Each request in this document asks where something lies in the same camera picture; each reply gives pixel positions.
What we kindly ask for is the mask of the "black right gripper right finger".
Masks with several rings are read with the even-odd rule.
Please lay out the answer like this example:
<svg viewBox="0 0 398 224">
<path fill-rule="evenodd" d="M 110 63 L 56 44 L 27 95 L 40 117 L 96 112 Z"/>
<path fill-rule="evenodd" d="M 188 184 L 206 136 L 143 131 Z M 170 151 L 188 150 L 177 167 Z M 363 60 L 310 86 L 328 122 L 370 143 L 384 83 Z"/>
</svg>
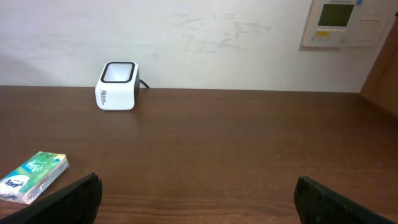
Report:
<svg viewBox="0 0 398 224">
<path fill-rule="evenodd" d="M 395 224 L 308 176 L 300 176 L 294 204 L 304 224 Z"/>
</svg>

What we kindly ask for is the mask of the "green tissue pack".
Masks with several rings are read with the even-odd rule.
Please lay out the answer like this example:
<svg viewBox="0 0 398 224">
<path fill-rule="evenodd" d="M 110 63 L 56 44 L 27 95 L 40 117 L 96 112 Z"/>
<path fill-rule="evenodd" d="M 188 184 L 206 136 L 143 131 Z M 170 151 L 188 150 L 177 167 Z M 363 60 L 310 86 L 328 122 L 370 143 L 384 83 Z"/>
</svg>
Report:
<svg viewBox="0 0 398 224">
<path fill-rule="evenodd" d="M 69 166 L 65 154 L 39 151 L 1 180 L 1 200 L 29 205 Z"/>
</svg>

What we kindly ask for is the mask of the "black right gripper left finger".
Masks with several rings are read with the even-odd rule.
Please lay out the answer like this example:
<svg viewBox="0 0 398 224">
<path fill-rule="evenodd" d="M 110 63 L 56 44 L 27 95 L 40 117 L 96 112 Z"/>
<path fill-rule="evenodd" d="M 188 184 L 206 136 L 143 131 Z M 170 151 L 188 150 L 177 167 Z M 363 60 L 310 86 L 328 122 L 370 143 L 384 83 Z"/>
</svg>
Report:
<svg viewBox="0 0 398 224">
<path fill-rule="evenodd" d="M 3 219 L 1 224 L 92 224 L 102 199 L 94 173 Z"/>
</svg>

